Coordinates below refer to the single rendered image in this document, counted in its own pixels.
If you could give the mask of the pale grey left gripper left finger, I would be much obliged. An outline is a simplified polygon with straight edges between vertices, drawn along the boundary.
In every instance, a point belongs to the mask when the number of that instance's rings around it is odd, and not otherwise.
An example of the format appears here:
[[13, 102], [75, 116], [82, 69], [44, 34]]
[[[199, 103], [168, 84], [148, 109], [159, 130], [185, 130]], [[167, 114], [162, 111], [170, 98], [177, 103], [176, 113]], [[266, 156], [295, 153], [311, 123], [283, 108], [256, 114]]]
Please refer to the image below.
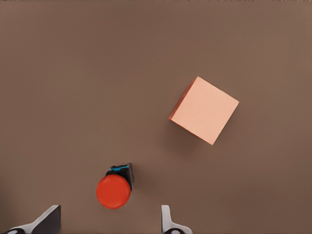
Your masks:
[[53, 205], [35, 221], [13, 227], [2, 234], [59, 234], [61, 230], [61, 206]]

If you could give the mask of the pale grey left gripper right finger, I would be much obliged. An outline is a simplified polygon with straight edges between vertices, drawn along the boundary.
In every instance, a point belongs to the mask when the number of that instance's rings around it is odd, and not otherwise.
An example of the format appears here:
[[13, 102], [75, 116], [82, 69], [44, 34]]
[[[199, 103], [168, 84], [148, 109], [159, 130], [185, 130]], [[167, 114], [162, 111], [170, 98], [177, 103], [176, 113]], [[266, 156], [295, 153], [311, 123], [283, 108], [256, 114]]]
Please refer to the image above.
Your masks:
[[193, 231], [187, 226], [174, 223], [169, 205], [161, 205], [161, 234], [193, 234]]

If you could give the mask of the red push button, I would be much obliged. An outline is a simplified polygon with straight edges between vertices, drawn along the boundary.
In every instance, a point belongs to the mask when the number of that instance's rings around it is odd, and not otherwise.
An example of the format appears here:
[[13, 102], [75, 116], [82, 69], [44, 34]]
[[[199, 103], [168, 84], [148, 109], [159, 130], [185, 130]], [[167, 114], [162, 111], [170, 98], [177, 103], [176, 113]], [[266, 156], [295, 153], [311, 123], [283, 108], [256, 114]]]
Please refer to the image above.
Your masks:
[[130, 199], [134, 184], [135, 180], [131, 163], [118, 166], [113, 165], [97, 184], [97, 200], [107, 209], [119, 209]]

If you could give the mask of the pink storage box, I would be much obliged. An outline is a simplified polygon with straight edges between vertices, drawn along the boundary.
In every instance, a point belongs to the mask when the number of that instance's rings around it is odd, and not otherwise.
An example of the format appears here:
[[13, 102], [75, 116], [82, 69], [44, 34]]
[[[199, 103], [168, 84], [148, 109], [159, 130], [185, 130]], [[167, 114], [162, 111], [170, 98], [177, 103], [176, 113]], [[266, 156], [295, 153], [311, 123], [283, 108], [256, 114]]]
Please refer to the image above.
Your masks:
[[201, 77], [186, 88], [168, 119], [213, 145], [239, 101]]

